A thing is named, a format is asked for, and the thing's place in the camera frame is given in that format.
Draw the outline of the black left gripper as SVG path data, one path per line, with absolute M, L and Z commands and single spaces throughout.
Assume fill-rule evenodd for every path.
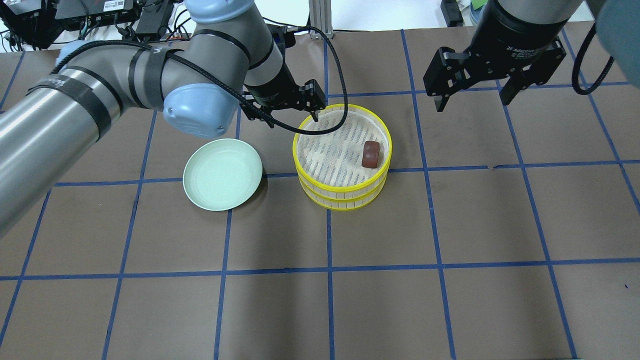
M 267 69 L 265 65 L 247 71 L 243 93 L 249 96 L 246 101 L 262 111 L 262 120 L 270 129 L 278 123 L 272 111 L 295 109 L 311 114 L 315 123 L 319 121 L 320 111 L 326 108 L 326 95 L 317 80 L 311 79 L 304 85 L 299 85 L 286 64 L 278 70 Z

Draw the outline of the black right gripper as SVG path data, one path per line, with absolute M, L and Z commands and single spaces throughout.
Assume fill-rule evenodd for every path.
M 438 48 L 423 75 L 436 111 L 479 82 L 506 79 L 499 92 L 503 106 L 531 85 L 546 84 L 567 55 L 559 39 L 565 23 L 532 23 L 506 10 L 484 10 L 469 46 L 460 52 Z

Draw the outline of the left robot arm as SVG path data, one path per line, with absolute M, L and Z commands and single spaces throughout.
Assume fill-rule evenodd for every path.
M 1 114 L 0 219 L 6 235 L 132 108 L 214 139 L 237 109 L 294 131 L 272 111 L 312 114 L 326 95 L 299 85 L 253 0 L 187 0 L 196 27 L 186 49 L 110 39 L 76 41 L 25 97 Z

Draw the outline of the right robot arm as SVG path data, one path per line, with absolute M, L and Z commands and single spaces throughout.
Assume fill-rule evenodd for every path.
M 489 0 L 466 50 L 439 48 L 423 75 L 436 111 L 443 112 L 450 96 L 479 82 L 506 79 L 500 91 L 505 106 L 531 85 L 546 84 L 567 55 L 559 34 L 580 4 L 579 0 Z M 639 2 L 604 0 L 597 1 L 595 8 L 595 23 L 574 60 L 574 91 L 591 94 L 614 64 L 638 87 Z M 579 72 L 595 37 L 609 59 L 593 85 L 583 88 Z

